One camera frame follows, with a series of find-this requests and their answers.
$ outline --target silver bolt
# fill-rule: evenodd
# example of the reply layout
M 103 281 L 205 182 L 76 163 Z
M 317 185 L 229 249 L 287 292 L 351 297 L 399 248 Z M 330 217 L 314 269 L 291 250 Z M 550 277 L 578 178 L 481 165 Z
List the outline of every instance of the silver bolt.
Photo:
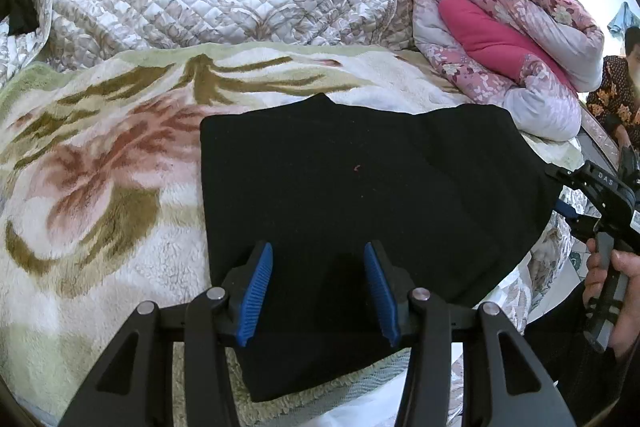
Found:
M 212 301 L 219 301 L 220 299 L 225 298 L 225 289 L 220 286 L 210 288 L 207 290 L 207 298 Z
M 417 301 L 428 301 L 431 298 L 431 292 L 427 288 L 414 288 L 411 295 Z
M 500 313 L 500 306 L 495 302 L 485 302 L 482 305 L 482 311 L 487 315 L 493 315 L 495 317 L 495 315 Z
M 138 304 L 138 307 L 136 309 L 140 315 L 148 315 L 149 313 L 153 312 L 153 310 L 156 309 L 156 305 L 153 304 L 153 302 L 151 301 L 144 301 L 144 302 L 140 302 L 140 304 Z

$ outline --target floral patterned shirt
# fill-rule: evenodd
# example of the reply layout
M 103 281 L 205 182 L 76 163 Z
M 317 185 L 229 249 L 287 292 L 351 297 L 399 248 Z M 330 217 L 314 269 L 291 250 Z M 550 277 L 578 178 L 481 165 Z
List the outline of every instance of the floral patterned shirt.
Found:
M 604 58 L 602 84 L 589 94 L 587 108 L 613 138 L 616 127 L 624 125 L 634 148 L 640 149 L 640 97 L 626 58 Z

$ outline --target black cloth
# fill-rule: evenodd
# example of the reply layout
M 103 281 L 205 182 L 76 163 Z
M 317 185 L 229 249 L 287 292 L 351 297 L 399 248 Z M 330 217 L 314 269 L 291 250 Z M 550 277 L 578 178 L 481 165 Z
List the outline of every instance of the black cloth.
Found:
M 525 340 L 553 380 L 578 426 L 618 401 L 599 427 L 637 426 L 640 418 L 640 350 L 624 360 L 611 349 L 598 354 L 584 338 L 584 283 L 556 308 L 527 325 Z M 504 361 L 509 374 L 513 360 Z
M 538 240 L 561 185 L 510 115 L 462 105 L 408 115 L 325 95 L 201 126 L 213 284 L 271 241 L 255 337 L 238 349 L 254 401 L 391 354 L 367 306 L 364 245 L 450 303 L 473 306 Z

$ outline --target blue cloth hanging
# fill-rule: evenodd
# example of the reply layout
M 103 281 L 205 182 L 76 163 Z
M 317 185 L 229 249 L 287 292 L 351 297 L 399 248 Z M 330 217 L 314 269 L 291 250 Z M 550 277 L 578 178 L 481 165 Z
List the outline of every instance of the blue cloth hanging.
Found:
M 607 25 L 607 29 L 615 38 L 624 39 L 625 32 L 632 26 L 640 26 L 640 18 L 631 11 L 628 3 L 623 2 L 620 11 Z

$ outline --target person's hand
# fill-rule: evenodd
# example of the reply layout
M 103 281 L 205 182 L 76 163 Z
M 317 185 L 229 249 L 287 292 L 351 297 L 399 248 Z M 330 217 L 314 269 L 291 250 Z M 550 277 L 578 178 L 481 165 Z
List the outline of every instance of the person's hand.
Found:
M 631 139 L 629 138 L 629 133 L 626 131 L 624 125 L 616 127 L 615 136 L 620 149 L 623 147 L 631 147 Z
M 589 272 L 584 280 L 584 293 L 582 294 L 585 307 L 591 297 L 600 295 L 607 278 L 607 270 L 601 267 L 602 258 L 599 253 L 595 253 L 595 239 L 588 240 L 587 248 L 589 248 L 591 256 L 587 260 Z M 616 270 L 629 277 L 622 311 L 609 339 L 609 347 L 613 349 L 616 358 L 621 359 L 640 336 L 640 256 L 613 250 L 611 262 Z

